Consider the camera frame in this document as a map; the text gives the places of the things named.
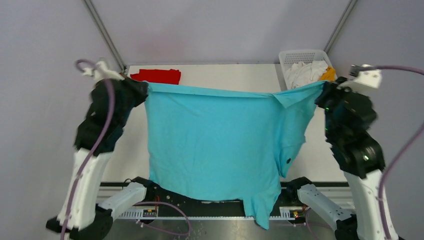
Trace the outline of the teal t-shirt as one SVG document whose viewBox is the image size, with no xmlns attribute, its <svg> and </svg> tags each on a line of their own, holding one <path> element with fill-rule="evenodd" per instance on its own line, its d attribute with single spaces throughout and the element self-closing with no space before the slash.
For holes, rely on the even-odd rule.
<svg viewBox="0 0 424 240">
<path fill-rule="evenodd" d="M 149 178 L 195 200 L 241 200 L 268 229 L 323 85 L 257 93 L 150 83 Z"/>
</svg>

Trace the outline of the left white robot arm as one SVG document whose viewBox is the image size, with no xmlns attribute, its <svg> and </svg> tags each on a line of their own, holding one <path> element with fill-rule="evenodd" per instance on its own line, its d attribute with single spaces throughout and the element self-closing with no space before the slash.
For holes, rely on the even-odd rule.
<svg viewBox="0 0 424 240">
<path fill-rule="evenodd" d="M 46 228 L 61 239 L 102 240 L 113 222 L 131 206 L 152 204 L 155 192 L 137 182 L 97 203 L 106 166 L 133 108 L 148 96 L 148 84 L 130 78 L 101 80 L 90 93 L 91 104 L 74 141 L 72 177 L 59 214 Z"/>
</svg>

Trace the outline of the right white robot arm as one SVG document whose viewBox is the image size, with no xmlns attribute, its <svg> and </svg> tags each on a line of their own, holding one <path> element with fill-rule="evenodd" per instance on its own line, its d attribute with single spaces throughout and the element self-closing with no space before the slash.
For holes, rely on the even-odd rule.
<svg viewBox="0 0 424 240">
<path fill-rule="evenodd" d="M 326 82 L 315 104 L 324 110 L 326 141 L 350 187 L 354 211 L 339 206 L 306 177 L 287 184 L 286 198 L 293 206 L 304 204 L 316 212 L 338 240 L 397 240 L 380 186 L 383 151 L 368 133 L 377 113 L 370 98 L 347 82 L 345 77 Z"/>
</svg>

